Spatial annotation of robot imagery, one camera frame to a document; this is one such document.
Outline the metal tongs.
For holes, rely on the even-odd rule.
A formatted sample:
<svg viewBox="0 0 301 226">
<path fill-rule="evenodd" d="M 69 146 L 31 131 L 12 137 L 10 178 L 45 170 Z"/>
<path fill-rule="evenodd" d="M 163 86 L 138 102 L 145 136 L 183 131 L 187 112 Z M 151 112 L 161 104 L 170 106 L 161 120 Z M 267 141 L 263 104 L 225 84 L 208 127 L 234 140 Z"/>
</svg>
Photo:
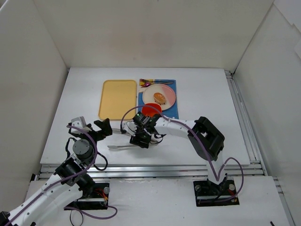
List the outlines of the metal tongs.
<svg viewBox="0 0 301 226">
<path fill-rule="evenodd" d="M 112 132 L 115 134 L 120 134 L 120 130 L 118 128 L 113 128 Z M 154 140 L 152 139 L 150 142 L 150 146 L 155 146 L 160 144 L 163 141 L 164 137 L 160 137 L 159 140 Z M 135 145 L 129 144 L 129 145 L 108 145 L 107 147 L 109 149 L 121 149 L 121 148 L 130 148 L 130 147 L 134 147 Z"/>
</svg>

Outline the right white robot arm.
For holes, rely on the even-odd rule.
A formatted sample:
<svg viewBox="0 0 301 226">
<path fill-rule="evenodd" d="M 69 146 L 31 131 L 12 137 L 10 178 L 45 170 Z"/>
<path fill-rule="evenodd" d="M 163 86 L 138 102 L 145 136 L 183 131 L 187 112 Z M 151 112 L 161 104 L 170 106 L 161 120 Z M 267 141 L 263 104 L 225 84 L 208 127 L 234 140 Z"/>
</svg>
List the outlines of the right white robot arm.
<svg viewBox="0 0 301 226">
<path fill-rule="evenodd" d="M 216 185 L 226 178 L 222 150 L 224 135 L 207 119 L 201 116 L 194 121 L 172 119 L 161 114 L 153 117 L 138 112 L 122 128 L 131 135 L 130 143 L 148 148 L 155 136 L 170 135 L 189 140 L 197 155 L 206 161 L 208 180 Z"/>
</svg>

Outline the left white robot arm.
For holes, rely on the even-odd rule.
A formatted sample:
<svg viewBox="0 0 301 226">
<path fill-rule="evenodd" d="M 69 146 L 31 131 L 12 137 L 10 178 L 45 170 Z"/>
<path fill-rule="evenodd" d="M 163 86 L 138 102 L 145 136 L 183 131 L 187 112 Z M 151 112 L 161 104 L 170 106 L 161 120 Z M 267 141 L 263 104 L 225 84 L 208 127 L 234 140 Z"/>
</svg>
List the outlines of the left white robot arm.
<svg viewBox="0 0 301 226">
<path fill-rule="evenodd" d="M 14 210 L 0 213 L 2 226 L 37 226 L 56 211 L 93 192 L 95 182 L 87 171 L 99 155 L 97 142 L 112 135 L 109 119 L 96 120 L 94 125 L 99 127 L 98 131 L 86 124 L 84 117 L 73 119 L 67 125 L 75 141 L 73 154 L 67 154 L 64 162 L 30 198 Z"/>
</svg>

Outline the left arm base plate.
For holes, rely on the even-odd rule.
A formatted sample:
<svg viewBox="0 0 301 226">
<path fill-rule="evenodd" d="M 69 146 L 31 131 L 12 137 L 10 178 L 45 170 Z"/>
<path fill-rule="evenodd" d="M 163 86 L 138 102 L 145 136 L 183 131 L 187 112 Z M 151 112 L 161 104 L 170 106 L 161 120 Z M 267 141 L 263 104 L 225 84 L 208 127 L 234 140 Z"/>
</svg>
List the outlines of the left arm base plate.
<svg viewBox="0 0 301 226">
<path fill-rule="evenodd" d="M 67 208 L 77 208 L 79 210 L 107 210 L 109 204 L 110 183 L 96 183 L 90 195 L 71 202 Z"/>
</svg>

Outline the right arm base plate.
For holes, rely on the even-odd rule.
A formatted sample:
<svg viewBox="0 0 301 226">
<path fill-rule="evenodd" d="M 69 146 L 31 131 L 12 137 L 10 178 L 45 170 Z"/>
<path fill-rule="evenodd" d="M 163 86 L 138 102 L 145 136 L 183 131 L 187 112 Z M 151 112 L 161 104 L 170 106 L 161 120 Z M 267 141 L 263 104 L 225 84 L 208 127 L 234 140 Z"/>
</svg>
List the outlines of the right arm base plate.
<svg viewBox="0 0 301 226">
<path fill-rule="evenodd" d="M 239 205 L 238 197 L 233 179 L 227 179 L 220 185 L 210 181 L 194 181 L 194 194 L 197 207 L 217 207 Z"/>
</svg>

